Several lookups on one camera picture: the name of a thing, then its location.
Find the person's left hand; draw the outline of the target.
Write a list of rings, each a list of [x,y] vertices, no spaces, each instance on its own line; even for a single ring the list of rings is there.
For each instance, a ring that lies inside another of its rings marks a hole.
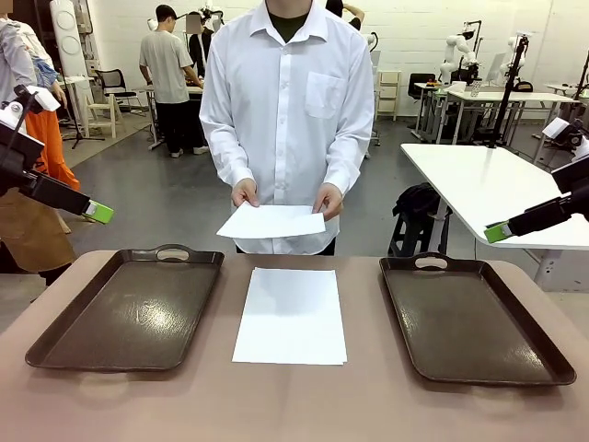
[[[331,183],[323,183],[318,189],[313,213],[323,214],[325,222],[328,222],[338,216],[342,208],[343,196],[340,189]]]

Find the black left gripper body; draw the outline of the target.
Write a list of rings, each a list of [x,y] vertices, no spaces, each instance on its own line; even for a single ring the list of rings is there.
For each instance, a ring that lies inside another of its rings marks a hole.
[[[24,196],[74,215],[91,216],[91,200],[35,169],[43,144],[1,123],[1,195],[17,189]]]

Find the person's right hand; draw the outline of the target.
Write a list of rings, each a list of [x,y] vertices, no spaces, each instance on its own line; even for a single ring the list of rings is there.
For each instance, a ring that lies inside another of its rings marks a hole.
[[[258,207],[259,200],[257,196],[257,184],[253,179],[240,180],[231,192],[231,199],[235,207],[240,207],[244,203],[248,203],[253,207]]]

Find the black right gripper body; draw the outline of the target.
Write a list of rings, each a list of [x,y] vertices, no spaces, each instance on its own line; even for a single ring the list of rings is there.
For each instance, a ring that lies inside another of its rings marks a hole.
[[[568,221],[573,215],[588,220],[588,159],[579,159],[555,169],[551,176],[562,196],[526,209],[508,220],[505,232],[523,236]]]

